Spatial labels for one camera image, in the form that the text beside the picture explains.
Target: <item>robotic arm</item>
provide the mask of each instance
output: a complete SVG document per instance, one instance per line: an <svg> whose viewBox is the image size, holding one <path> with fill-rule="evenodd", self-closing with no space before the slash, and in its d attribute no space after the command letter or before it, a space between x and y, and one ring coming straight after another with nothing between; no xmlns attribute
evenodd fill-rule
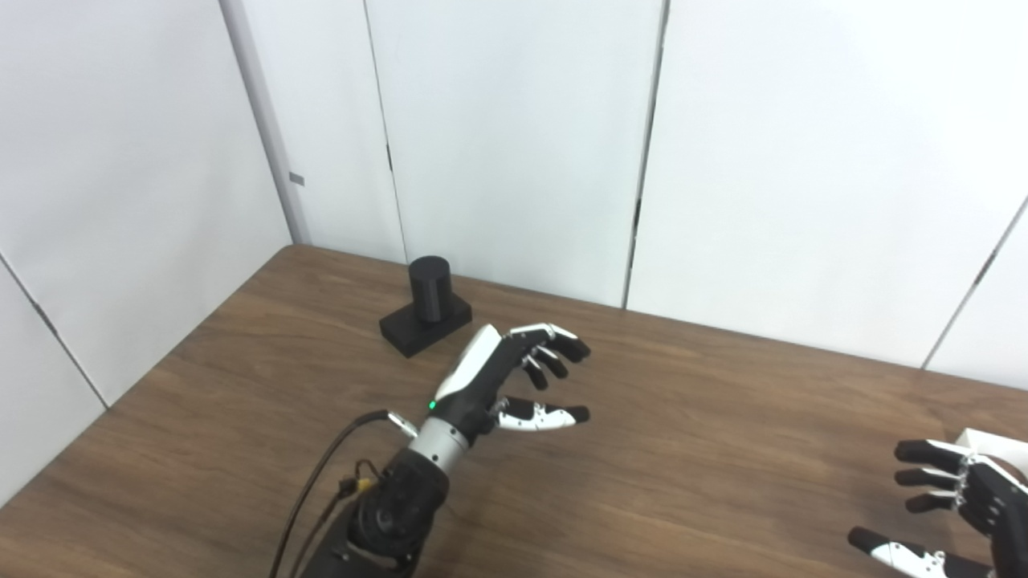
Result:
<svg viewBox="0 0 1028 578"><path fill-rule="evenodd" d="M482 327L439 386L419 431L391 414L413 439L393 458L378 483L335 518L303 578L409 577L435 512L446 500L450 472L478 436L498 426L542 431L588 421L585 407L499 396L500 387L518 367L539 390L548 386L543 366L559 378L567 376L557 353L578 363L590 352L575 334L555 325L517 327L506 335L491 325Z"/></svg>
<svg viewBox="0 0 1028 578"><path fill-rule="evenodd" d="M928 467L896 472L900 485L937 490L907 501L907 510L922 513L953 510L991 540L994 568L924 546L893 541L865 528L854 528L849 542L871 557L915 578L1028 578L1028 487L989 457L935 440L901 441L901 462Z"/></svg>

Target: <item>wood grain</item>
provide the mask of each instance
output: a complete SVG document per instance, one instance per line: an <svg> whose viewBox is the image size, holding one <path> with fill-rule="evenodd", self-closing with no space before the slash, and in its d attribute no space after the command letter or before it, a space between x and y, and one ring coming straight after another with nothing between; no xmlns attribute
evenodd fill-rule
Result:
<svg viewBox="0 0 1028 578"><path fill-rule="evenodd" d="M864 525L988 559L955 516L913 516L891 481L901 438L963 427L1028 438L1028 394L457 279L474 327L551 321L593 356L544 394L593 420L497 432L455 472L430 577L891 576L846 544ZM0 510L0 576L254 577L326 444L388 407L419 421L471 337L405 360L379 317L400 265L309 247L277 255ZM334 480L404 440L357 433Z"/></svg>

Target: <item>cable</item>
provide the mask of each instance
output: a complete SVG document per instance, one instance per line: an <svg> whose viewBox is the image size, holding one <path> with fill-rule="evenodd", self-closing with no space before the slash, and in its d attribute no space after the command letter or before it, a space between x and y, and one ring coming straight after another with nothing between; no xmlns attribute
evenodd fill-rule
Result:
<svg viewBox="0 0 1028 578"><path fill-rule="evenodd" d="M296 503L293 504L293 510L289 512L289 517L286 519L286 528L282 531L282 537L279 538L279 546L274 550L274 559L271 562L271 572L268 573L268 578L277 578L279 575L279 567L282 565L282 556L286 553L286 544L289 542L289 534L293 530L293 525L296 523L296 516L300 513L300 508L303 507L303 502L307 499L307 494L310 494L310 490L314 487L315 482L318 481L318 476L321 475L322 470L325 469L325 465L328 464L332 455L335 450L339 448L339 445L344 439L346 439L350 434L354 433L357 428L370 424L371 422L378 422L389 419L389 410L379 409L378 411L372 411L370 413L365 413L360 418L354 420L348 426L346 426L339 435L335 436L332 443L329 444L328 449L322 456L318 465L315 466L315 470L310 472L310 477L307 478L307 482L303 485L303 490L300 491L299 498L296 499Z"/></svg>
<svg viewBox="0 0 1028 578"><path fill-rule="evenodd" d="M365 459L365 460L358 460L357 465L354 466L354 477L356 477L357 479L361 479L362 477L361 466L363 465L366 465L368 466L369 469L371 469L371 473L375 475L375 480L378 480L382 477L381 474L378 473L378 468L376 468L375 465L371 463L371 460Z"/></svg>
<svg viewBox="0 0 1028 578"><path fill-rule="evenodd" d="M335 507L339 505L339 502L350 498L354 494L357 494L358 482L356 478L347 478L339 481L339 492L332 497L332 501L329 502L328 506L325 506L325 510L322 511L322 515L318 516L315 521L315 527L310 529L310 533L307 534L305 540L303 540L303 545L300 546L300 551L296 554L296 561L293 562L293 569L289 571L289 578L296 578L296 573L300 571L300 563L303 562L303 556L307 553L307 548L315 541L315 536L318 535L318 531L321 530L322 526L328 521L328 518L332 515L332 511Z"/></svg>

